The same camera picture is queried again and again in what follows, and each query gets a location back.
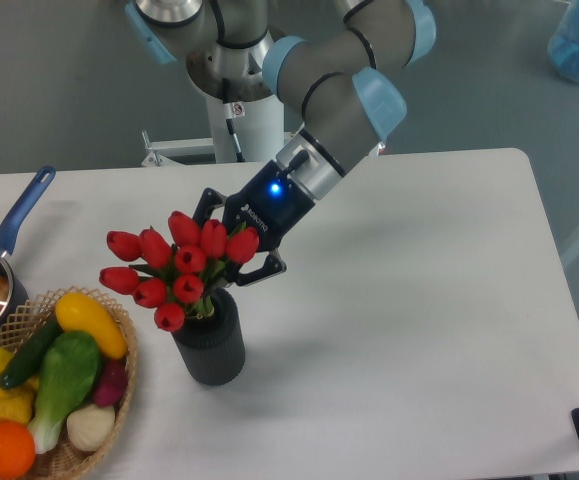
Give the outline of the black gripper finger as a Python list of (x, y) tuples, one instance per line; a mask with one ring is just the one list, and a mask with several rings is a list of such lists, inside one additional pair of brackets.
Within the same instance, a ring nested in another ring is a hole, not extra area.
[(193, 220), (197, 224), (205, 224), (213, 218), (213, 213), (217, 209), (226, 206), (228, 197), (217, 190), (207, 187), (203, 190), (198, 204), (193, 213)]
[(277, 249), (264, 253), (262, 265), (253, 270), (243, 270), (243, 265), (236, 263), (229, 256), (225, 257), (224, 288), (231, 286), (249, 286), (284, 273), (287, 265)]

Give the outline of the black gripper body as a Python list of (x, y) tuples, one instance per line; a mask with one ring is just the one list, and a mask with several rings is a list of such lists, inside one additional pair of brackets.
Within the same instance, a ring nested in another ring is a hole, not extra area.
[(239, 192), (227, 197), (222, 223), (229, 232), (245, 223), (259, 236), (259, 250), (273, 250), (315, 202), (286, 177), (277, 163), (268, 162)]

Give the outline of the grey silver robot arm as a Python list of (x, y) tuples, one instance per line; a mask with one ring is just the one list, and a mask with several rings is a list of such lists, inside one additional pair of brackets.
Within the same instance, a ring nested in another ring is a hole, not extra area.
[(232, 120), (237, 105), (275, 97), (302, 127), (239, 192), (202, 193), (194, 213), (206, 224), (222, 210), (229, 232), (251, 228), (264, 264), (244, 272), (228, 259), (213, 288), (282, 273), (282, 238), (404, 119), (406, 103), (381, 72), (426, 55), (436, 39), (421, 1), (339, 1), (344, 28), (317, 44), (274, 38), (259, 1), (131, 1), (126, 14), (159, 62), (183, 59), (191, 80)]

